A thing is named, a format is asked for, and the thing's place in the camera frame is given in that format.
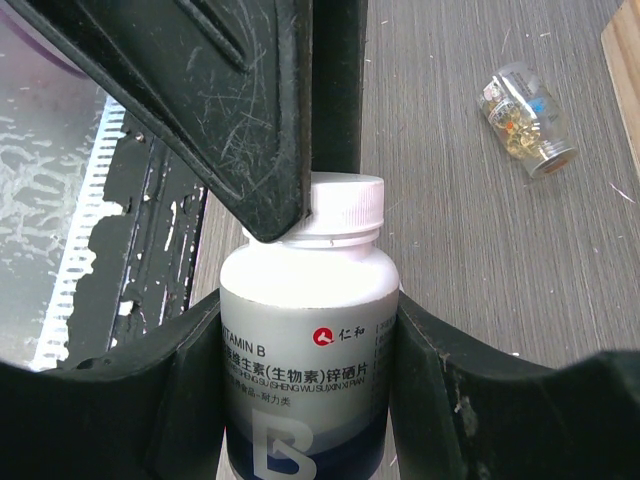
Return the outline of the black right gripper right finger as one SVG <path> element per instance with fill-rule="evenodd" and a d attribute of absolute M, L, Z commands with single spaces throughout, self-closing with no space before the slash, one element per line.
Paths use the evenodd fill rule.
<path fill-rule="evenodd" d="M 399 300 L 391 417 L 404 479 L 635 479 L 639 355 L 560 369 Z"/>

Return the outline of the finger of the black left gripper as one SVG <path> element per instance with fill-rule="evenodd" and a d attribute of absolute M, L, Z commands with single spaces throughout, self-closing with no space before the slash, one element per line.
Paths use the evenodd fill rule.
<path fill-rule="evenodd" d="M 314 171 L 360 171 L 368 5 L 367 0 L 313 3 Z"/>
<path fill-rule="evenodd" d="M 309 1 L 16 1 L 258 241 L 309 211 Z"/>

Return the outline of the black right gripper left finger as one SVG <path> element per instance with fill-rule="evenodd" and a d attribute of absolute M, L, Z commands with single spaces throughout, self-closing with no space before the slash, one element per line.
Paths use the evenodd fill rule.
<path fill-rule="evenodd" d="M 70 370 L 1 366 L 4 479 L 213 479 L 220 295 Z"/>

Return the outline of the white pill bottle cap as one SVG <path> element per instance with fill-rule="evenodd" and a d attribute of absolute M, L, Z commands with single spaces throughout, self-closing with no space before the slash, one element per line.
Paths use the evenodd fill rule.
<path fill-rule="evenodd" d="M 355 235 L 384 224 L 384 180 L 336 172 L 311 173 L 310 214 L 282 240 Z"/>

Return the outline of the white capped pill bottle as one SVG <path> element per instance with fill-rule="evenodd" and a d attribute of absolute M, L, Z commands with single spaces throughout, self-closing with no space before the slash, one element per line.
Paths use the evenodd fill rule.
<path fill-rule="evenodd" d="M 239 479 L 367 479 L 385 445 L 399 276 L 371 243 L 250 242 L 220 275 Z"/>

